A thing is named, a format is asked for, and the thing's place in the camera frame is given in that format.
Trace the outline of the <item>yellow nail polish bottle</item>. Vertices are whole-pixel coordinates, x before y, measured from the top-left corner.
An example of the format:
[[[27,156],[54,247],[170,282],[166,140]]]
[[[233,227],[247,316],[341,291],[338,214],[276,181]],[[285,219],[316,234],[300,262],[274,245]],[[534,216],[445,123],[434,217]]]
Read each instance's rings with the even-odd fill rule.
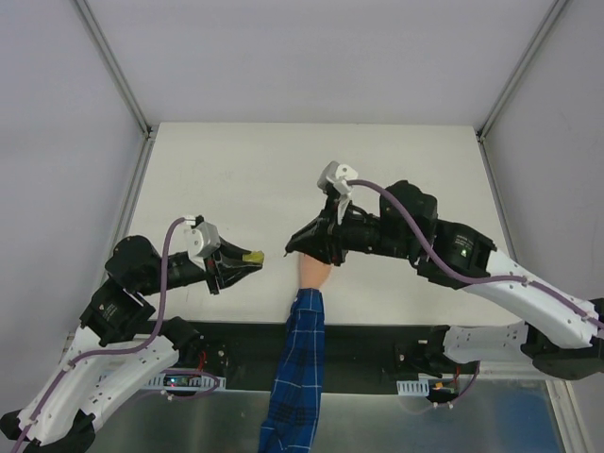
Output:
[[[242,260],[249,263],[263,265],[264,254],[261,251],[250,251],[249,253],[242,255]]]

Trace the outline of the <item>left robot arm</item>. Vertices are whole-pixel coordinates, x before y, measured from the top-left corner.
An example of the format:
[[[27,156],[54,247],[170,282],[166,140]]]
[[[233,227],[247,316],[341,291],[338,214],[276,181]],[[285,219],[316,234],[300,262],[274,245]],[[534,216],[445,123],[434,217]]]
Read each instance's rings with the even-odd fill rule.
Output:
[[[176,316],[163,321],[150,345],[133,340],[155,313],[148,295],[206,282],[218,294],[259,271],[264,255],[219,239],[193,242],[193,252],[163,260],[144,236],[129,236],[114,248],[105,268],[108,279],[93,294],[55,373],[25,408],[5,413],[1,431],[22,440],[28,452],[85,452],[100,428],[141,387],[174,365],[201,358],[200,333]]]

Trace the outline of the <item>blue plaid sleeve forearm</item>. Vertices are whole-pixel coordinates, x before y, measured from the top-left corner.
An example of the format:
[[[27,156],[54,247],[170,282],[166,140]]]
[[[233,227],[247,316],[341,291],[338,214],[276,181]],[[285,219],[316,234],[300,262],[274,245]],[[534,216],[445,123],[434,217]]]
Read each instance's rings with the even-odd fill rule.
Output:
[[[318,429],[325,367],[322,293],[300,289],[286,322],[259,452],[309,452]]]

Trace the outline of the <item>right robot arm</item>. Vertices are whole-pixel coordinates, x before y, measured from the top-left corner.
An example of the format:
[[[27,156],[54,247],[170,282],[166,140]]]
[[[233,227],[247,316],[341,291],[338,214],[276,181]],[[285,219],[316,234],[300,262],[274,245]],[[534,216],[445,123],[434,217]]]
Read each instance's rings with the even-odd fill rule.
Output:
[[[349,252],[407,261],[428,282],[462,290],[518,317],[506,326],[434,327],[410,361],[426,373],[478,361],[526,362],[554,378],[603,371],[603,302],[566,294],[474,228],[439,218],[437,200],[406,180],[324,183],[323,209],[285,247],[340,266]]]

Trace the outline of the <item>person's hand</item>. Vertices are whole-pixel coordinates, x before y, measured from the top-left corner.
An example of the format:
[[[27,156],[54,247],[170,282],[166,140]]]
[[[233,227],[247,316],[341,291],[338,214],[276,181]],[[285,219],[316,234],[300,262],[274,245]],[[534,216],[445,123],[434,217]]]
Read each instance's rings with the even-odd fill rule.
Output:
[[[301,254],[298,260],[298,283],[300,289],[320,290],[331,274],[332,266],[315,258]]]

